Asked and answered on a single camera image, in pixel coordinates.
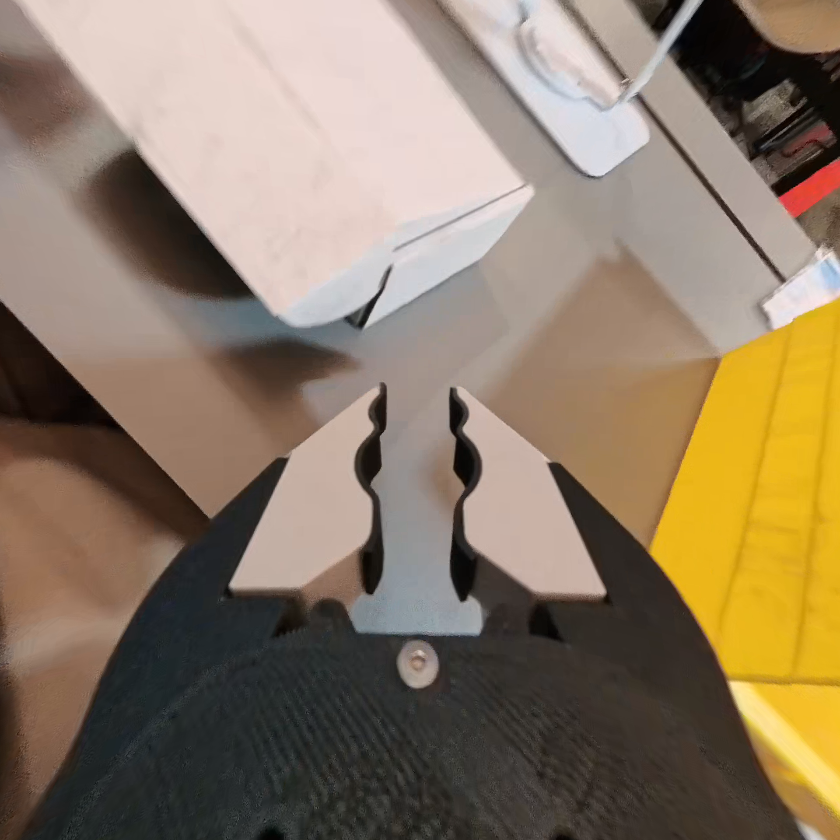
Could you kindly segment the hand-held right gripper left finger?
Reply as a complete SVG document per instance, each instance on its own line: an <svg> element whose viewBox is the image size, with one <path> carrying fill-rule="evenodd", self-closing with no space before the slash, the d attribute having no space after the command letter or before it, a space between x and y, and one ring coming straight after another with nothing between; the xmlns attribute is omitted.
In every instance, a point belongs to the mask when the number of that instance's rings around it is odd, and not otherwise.
<svg viewBox="0 0 840 840"><path fill-rule="evenodd" d="M228 588L232 595L361 596L382 579L386 386L378 384L286 458Z"/></svg>

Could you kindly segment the laminated instruction sheet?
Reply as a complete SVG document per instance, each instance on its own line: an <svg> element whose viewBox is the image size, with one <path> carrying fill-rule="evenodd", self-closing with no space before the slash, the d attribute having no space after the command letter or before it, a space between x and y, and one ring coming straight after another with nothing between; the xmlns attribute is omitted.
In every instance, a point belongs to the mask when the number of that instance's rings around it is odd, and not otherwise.
<svg viewBox="0 0 840 840"><path fill-rule="evenodd" d="M839 299L839 258L833 248L820 247L809 264L761 301L771 330Z"/></svg>

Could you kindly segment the white document stand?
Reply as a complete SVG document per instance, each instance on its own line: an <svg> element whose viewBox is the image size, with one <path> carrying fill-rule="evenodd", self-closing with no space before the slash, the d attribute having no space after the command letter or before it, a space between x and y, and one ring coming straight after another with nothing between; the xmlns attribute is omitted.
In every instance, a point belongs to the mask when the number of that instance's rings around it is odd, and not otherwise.
<svg viewBox="0 0 840 840"><path fill-rule="evenodd" d="M571 5L554 1L438 3L581 174L600 178L640 151L648 126L634 103L701 2L683 3L635 77L607 63Z"/></svg>

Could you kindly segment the yellow storage bin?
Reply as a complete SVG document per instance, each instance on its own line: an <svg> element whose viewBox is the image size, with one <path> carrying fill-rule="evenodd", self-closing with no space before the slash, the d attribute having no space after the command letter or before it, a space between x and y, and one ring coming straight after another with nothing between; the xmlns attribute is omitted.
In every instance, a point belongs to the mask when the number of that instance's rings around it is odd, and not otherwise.
<svg viewBox="0 0 840 840"><path fill-rule="evenodd" d="M838 838L838 301L721 359L650 551L777 791Z"/></svg>

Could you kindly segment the white cardboard box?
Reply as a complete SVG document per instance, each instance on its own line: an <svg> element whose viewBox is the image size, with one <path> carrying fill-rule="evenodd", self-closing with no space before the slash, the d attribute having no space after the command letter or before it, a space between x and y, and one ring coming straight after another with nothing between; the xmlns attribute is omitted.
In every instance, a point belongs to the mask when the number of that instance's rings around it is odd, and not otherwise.
<svg viewBox="0 0 840 840"><path fill-rule="evenodd" d="M388 318L532 199L387 2L18 4L291 327Z"/></svg>

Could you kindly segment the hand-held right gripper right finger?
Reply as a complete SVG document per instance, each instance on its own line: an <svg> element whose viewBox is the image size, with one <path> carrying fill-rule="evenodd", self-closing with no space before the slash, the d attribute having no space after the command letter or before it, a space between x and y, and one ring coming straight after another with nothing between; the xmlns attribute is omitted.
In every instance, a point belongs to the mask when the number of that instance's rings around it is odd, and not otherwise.
<svg viewBox="0 0 840 840"><path fill-rule="evenodd" d="M553 463L465 388L448 395L455 438L455 504L449 571L460 601L606 600Z"/></svg>

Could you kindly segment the red floor object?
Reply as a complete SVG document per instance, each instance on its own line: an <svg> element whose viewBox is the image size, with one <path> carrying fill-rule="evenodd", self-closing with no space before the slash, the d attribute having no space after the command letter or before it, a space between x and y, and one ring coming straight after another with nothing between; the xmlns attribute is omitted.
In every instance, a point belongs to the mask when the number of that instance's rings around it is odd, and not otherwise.
<svg viewBox="0 0 840 840"><path fill-rule="evenodd" d="M839 161L808 176L801 183L785 189L780 203L794 218L802 216L839 188Z"/></svg>

